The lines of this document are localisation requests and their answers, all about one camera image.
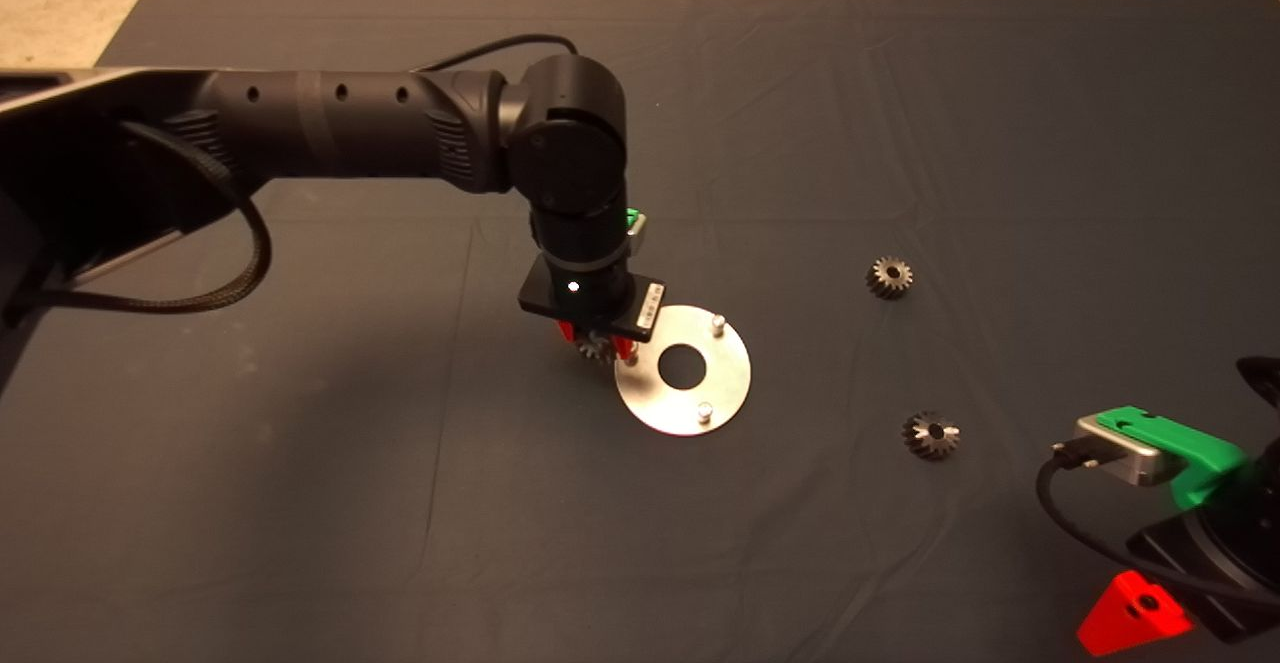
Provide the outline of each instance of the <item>table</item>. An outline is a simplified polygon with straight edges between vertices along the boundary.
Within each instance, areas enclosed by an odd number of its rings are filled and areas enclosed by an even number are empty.
[[[101,63],[401,69],[530,29],[622,79],[634,268],[741,332],[739,416],[660,436],[521,314],[521,198],[275,180],[243,303],[32,332],[0,658],[1082,660],[1115,568],[1037,508],[1047,445],[1125,403],[1276,434],[1231,366],[1280,340],[1276,0],[141,0]],[[95,285],[197,293],[247,247],[228,218]],[[919,410],[950,461],[904,449]],[[1117,540],[1172,512],[1059,490]]]

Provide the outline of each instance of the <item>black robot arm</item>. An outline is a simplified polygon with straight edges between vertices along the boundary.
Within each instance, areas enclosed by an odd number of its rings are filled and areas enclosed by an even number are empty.
[[[521,307],[584,339],[649,340],[663,285],[627,269],[634,218],[622,86],[590,58],[544,58],[518,83],[497,70],[59,76],[0,102],[0,156],[15,168],[0,207],[27,218],[45,261],[72,279],[229,211],[209,186],[173,184],[173,161],[131,151],[138,136],[131,142],[122,125],[150,125],[187,142],[188,157],[220,163],[243,195],[274,177],[439,177],[467,193],[516,188],[540,250]],[[73,180],[92,184],[101,215],[86,215]],[[5,284],[5,298],[19,289]]]

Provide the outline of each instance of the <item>metal gear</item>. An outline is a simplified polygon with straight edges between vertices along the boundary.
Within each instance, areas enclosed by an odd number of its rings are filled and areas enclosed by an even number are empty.
[[[914,280],[911,266],[904,259],[892,256],[877,259],[867,271],[867,288],[883,300],[904,297]]]
[[[608,335],[600,335],[598,332],[589,332],[585,337],[573,340],[577,346],[577,352],[588,361],[594,363],[613,363],[613,358],[617,358],[618,352],[613,348],[613,340],[609,340]]]
[[[933,411],[914,413],[902,426],[906,448],[925,461],[942,461],[960,445],[960,429]]]

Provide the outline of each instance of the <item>black cable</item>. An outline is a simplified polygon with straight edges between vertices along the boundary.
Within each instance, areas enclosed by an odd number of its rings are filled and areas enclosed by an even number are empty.
[[[1189,576],[1181,571],[1175,571],[1167,566],[1158,566],[1148,563],[1128,553],[1123,553],[1111,548],[1102,540],[1098,540],[1089,534],[1082,531],[1074,522],[1069,521],[1066,516],[1062,515],[1057,504],[1053,503],[1053,495],[1050,490],[1053,475],[1070,465],[1070,461],[1060,458],[1056,454],[1041,466],[1038,475],[1036,476],[1036,498],[1039,499],[1041,508],[1044,513],[1051,517],[1057,527],[1061,527],[1066,535],[1074,538],[1093,550],[1093,553],[1101,554],[1105,558],[1124,566],[1125,568],[1133,568],[1144,576],[1167,584],[1175,589],[1180,589],[1189,593],[1198,593],[1201,595],[1208,595],[1212,598],[1219,598],[1222,600],[1230,600],[1233,603],[1242,603],[1252,608],[1280,613],[1280,596],[1268,595],[1265,593],[1244,590],[1240,587],[1217,584],[1213,581],[1206,581],[1196,576]]]
[[[448,67],[456,67],[458,63],[466,63],[474,60],[475,58],[488,56],[489,52],[502,51],[502,49],[512,49],[516,45],[525,44],[556,44],[563,45],[566,51],[577,54],[577,45],[570,38],[564,38],[563,35],[553,33],[521,33],[512,35],[508,38],[490,40],[489,44],[476,45],[475,49],[467,49],[467,51],[454,52],[452,56],[440,58],[439,61],[426,63],[425,67],[415,67],[410,69],[411,72],[425,72],[425,70],[444,70]]]
[[[123,122],[120,124],[128,134],[142,140],[145,143],[156,145],[169,154],[182,157],[204,179],[218,189],[227,201],[244,216],[248,229],[253,236],[253,252],[248,265],[234,279],[225,285],[205,294],[196,294],[192,298],[179,300],[141,300],[127,298],[122,294],[82,293],[82,291],[27,291],[19,293],[13,300],[13,307],[23,308],[95,308],[95,311],[119,311],[125,314],[201,314],[224,308],[236,303],[252,293],[257,284],[262,283],[268,269],[271,266],[271,236],[266,229],[266,221],[250,201],[247,195],[236,188],[232,172],[223,163],[210,156],[187,140],[178,138],[177,134],[165,133],[151,125],[137,124],[137,122]]]

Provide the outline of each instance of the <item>circular metal disc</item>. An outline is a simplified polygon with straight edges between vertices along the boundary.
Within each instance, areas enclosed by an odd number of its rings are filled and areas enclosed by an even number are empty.
[[[714,323],[723,324],[721,335]],[[707,376],[689,390],[667,385],[658,358],[672,346],[698,349]],[[751,388],[751,360],[733,326],[695,306],[663,306],[649,343],[636,347],[634,361],[613,362],[622,402],[644,425],[667,435],[701,435],[728,422]]]

